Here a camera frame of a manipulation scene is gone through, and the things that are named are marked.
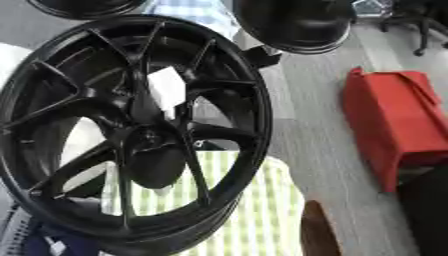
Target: black rim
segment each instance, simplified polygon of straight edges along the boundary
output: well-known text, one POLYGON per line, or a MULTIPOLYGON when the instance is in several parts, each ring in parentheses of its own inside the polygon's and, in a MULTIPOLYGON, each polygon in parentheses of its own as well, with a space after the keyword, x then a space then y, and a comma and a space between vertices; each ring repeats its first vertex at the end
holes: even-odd
POLYGON ((91 0, 28 0, 30 4, 47 14, 66 19, 99 19, 129 12, 146 0, 91 1, 91 0))
POLYGON ((225 209, 264 159, 272 129, 265 84, 243 53, 211 30, 159 16, 121 16, 63 33, 19 66, 0 104, 1 175, 12 194, 46 221, 108 241, 157 240, 217 214, 225 218, 225 209), (145 79, 148 72, 169 65, 187 81, 188 98, 172 122, 163 119, 145 79), (232 126, 192 121, 198 97, 215 105, 232 126), (93 120, 106 140, 59 167, 63 145, 79 117, 93 120), (213 189, 204 181, 193 147, 195 141, 211 139, 234 141, 240 149, 213 189), (139 182, 135 166, 146 159, 162 162, 163 170, 186 162, 198 200, 164 214, 136 216, 129 199, 131 179, 159 188, 183 170, 157 170, 160 180, 139 182), (62 192, 69 178, 104 161, 119 167, 121 204, 126 206, 121 216, 85 211, 62 192))

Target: black chair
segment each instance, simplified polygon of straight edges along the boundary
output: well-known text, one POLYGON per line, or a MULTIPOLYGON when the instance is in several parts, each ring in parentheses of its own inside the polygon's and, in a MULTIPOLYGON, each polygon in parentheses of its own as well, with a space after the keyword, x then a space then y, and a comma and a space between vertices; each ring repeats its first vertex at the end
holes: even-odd
MULTIPOLYGON (((448 27, 437 18, 448 13, 446 0, 402 0, 395 4, 394 14, 381 23, 381 30, 388 31, 390 25, 415 24, 421 34, 420 48, 414 51, 416 56, 423 56, 428 48, 430 30, 435 30, 448 37, 448 27)), ((448 49, 448 42, 443 44, 448 49)))

